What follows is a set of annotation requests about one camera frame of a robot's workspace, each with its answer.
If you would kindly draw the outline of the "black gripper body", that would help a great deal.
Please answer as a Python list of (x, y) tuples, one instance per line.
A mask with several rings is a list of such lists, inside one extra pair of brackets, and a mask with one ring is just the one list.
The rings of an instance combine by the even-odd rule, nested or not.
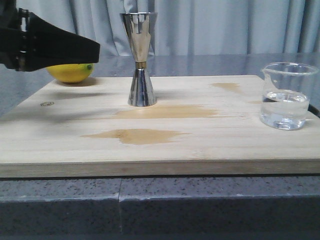
[(0, 63), (7, 69), (29, 72), (27, 36), (30, 12), (15, 0), (0, 2)]

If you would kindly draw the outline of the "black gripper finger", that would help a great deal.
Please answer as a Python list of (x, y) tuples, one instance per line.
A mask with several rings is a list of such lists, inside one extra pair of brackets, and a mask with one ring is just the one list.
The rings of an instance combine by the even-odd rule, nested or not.
[(27, 71), (56, 65), (97, 63), (99, 57), (98, 42), (60, 29), (34, 13), (29, 13)]

